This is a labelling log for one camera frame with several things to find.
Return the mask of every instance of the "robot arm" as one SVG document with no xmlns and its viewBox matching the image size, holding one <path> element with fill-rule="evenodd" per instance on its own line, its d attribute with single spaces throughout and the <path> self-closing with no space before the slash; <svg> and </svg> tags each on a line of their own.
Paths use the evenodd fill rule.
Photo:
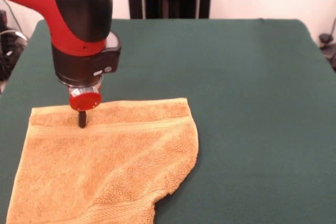
<svg viewBox="0 0 336 224">
<path fill-rule="evenodd" d="M 55 74 L 68 86 L 70 106 L 101 102 L 102 75 L 117 70 L 120 41 L 110 32 L 112 0 L 10 0 L 38 11 L 51 36 Z"/>
</svg>

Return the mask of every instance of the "red gripper cap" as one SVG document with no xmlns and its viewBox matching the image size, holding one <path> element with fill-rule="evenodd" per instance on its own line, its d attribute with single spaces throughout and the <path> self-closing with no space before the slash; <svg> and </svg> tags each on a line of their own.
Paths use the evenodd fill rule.
<svg viewBox="0 0 336 224">
<path fill-rule="evenodd" d="M 77 111 L 91 110 L 101 103 L 101 94 L 88 92 L 69 98 L 70 107 Z"/>
</svg>

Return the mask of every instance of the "orange towel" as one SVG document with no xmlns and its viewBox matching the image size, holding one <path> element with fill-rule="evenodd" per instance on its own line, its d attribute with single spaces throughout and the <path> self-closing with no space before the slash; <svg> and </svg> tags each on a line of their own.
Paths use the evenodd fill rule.
<svg viewBox="0 0 336 224">
<path fill-rule="evenodd" d="M 69 106 L 34 108 L 7 223 L 153 223 L 197 153 L 183 98 L 103 103 L 85 129 Z"/>
</svg>

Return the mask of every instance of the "green table surface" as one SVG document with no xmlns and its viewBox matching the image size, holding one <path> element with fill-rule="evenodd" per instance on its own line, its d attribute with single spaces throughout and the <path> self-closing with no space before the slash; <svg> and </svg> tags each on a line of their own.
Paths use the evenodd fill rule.
<svg viewBox="0 0 336 224">
<path fill-rule="evenodd" d="M 336 76 L 297 20 L 114 20 L 104 101 L 186 97 L 198 161 L 155 223 L 336 223 Z M 0 98 L 0 223 L 32 107 L 67 104 L 44 21 Z"/>
</svg>

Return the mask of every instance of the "terry cloth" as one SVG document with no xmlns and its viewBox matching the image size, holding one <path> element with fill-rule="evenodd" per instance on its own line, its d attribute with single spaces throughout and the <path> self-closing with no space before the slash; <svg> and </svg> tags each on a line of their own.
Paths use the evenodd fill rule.
<svg viewBox="0 0 336 224">
<path fill-rule="evenodd" d="M 103 103 L 84 129 L 77 115 L 32 109 L 7 223 L 153 223 L 196 163 L 187 100 Z"/>
</svg>

